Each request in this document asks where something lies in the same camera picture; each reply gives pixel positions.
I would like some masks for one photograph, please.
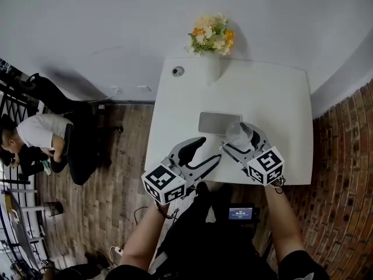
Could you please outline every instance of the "white table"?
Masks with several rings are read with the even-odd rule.
[[[175,78],[176,66],[185,69]],[[220,153],[223,136],[198,131],[203,111],[241,114],[244,121],[261,128],[271,145],[285,159],[286,184],[310,184],[313,135],[311,102],[304,71],[261,62],[225,59],[221,77],[207,84],[206,71],[198,58],[166,59],[161,74],[145,170],[160,162],[177,144],[205,136],[191,165]],[[223,153],[220,164],[205,180],[259,184],[251,180],[232,158]]]

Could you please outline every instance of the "orange flower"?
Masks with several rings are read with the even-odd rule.
[[[235,37],[235,33],[234,33],[233,30],[227,30],[227,31],[225,32],[225,35],[227,36],[227,38],[228,38],[229,40],[233,40],[234,37]]]
[[[193,35],[203,35],[205,32],[202,29],[194,28]]]

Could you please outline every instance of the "white wall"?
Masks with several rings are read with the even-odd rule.
[[[27,74],[67,69],[106,95],[118,85],[124,100],[155,99],[165,56],[184,53],[206,12],[231,19],[233,58],[304,69],[311,92],[373,27],[373,0],[0,0],[0,9],[0,57]]]
[[[354,54],[311,95],[312,116],[314,118],[321,116],[372,78],[373,29]]]

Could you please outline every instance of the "cable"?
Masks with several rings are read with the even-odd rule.
[[[111,99],[112,97],[115,97],[115,96],[118,96],[119,93],[113,95],[113,96],[108,96],[108,97],[105,97],[105,99],[100,99],[100,100],[92,100],[92,101],[88,101],[87,104],[90,104],[90,103],[97,103],[97,102],[100,102],[102,100],[108,100],[108,99]],[[60,113],[59,115],[65,115],[65,114],[70,114],[70,113],[73,113],[74,111],[70,111],[70,112],[66,112],[66,113]]]
[[[117,266],[115,264],[115,262],[113,262],[113,260],[111,259],[111,249],[113,249],[113,248],[115,248],[115,246],[111,246],[110,249],[109,249],[109,259],[110,259],[110,261],[111,261],[112,264],[114,264],[115,266]]]
[[[133,212],[133,217],[135,218],[136,225],[138,225],[138,220],[136,219],[136,212],[137,212],[138,210],[140,210],[140,209],[143,209],[143,208],[147,208],[147,206],[142,206],[142,207],[138,208],[137,210],[135,210],[135,211]]]
[[[285,184],[286,179],[283,176],[280,176],[276,181],[270,184],[271,187],[275,188],[276,193],[282,194],[284,193],[283,185]]]
[[[160,208],[160,204],[157,202],[157,201],[155,201],[155,203],[156,203],[156,206],[157,206],[157,209],[158,209],[158,211],[166,218],[166,219],[173,219],[174,221],[173,221],[173,223],[175,222],[175,220],[177,220],[177,218],[176,218],[176,215],[177,215],[177,213],[178,213],[178,211],[179,211],[179,208],[176,208],[175,210],[174,210],[174,212],[173,212],[173,214],[170,216],[170,215],[167,215],[166,213],[164,213],[163,211],[162,211],[162,209]]]

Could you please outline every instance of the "white t-shirt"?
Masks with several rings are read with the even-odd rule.
[[[52,136],[55,134],[64,138],[67,124],[72,122],[61,116],[38,114],[22,121],[17,127],[17,132],[27,147],[36,146],[54,150]]]

